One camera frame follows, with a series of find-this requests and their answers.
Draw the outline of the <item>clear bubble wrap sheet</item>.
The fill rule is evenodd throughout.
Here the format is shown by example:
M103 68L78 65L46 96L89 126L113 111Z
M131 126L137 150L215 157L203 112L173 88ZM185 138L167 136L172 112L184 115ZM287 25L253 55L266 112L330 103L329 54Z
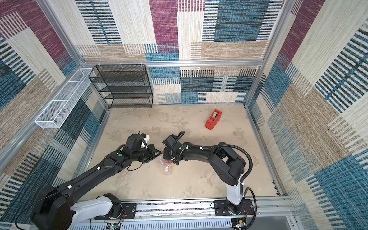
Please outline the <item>clear bubble wrap sheet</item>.
M172 168L174 166L174 162L171 160L167 160L164 158L164 152L162 151L159 158L160 167L164 170L166 174L170 174L172 171Z

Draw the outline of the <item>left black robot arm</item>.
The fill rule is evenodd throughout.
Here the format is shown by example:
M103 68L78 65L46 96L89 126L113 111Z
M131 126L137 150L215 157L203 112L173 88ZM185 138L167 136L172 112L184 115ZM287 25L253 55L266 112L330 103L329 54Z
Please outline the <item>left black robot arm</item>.
M87 192L128 168L133 162L146 164L161 154L154 145L138 150L130 150L121 145L106 155L100 163L76 178L56 187L42 188L30 215L31 222L40 230L68 229L76 223L77 218L86 216L86 211L81 215L80 212L73 211L72 206Z

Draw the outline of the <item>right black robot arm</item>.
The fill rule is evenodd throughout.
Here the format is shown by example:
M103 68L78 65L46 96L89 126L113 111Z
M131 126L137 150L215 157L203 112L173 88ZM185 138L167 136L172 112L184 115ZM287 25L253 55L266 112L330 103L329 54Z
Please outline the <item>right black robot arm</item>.
M189 142L181 144L163 141L163 156L175 164L180 161L201 161L211 165L218 177L226 184L227 200L237 206L243 199L243 181L253 169L250 154L244 149L220 142L214 146L199 146Z

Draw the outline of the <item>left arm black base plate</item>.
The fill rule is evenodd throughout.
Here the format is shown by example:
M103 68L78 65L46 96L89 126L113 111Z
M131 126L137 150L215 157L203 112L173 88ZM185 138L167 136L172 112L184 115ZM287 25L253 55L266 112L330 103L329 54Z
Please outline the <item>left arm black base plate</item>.
M106 215L94 217L93 220L134 219L136 215L136 207L136 203L114 204L112 209Z

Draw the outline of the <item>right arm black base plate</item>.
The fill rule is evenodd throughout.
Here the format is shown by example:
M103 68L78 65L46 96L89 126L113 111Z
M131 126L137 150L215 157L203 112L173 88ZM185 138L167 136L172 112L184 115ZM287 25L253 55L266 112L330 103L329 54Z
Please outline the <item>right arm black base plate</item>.
M255 214L255 206L250 199L243 198L238 205L234 205L227 199L215 200L213 204L216 216L245 216Z

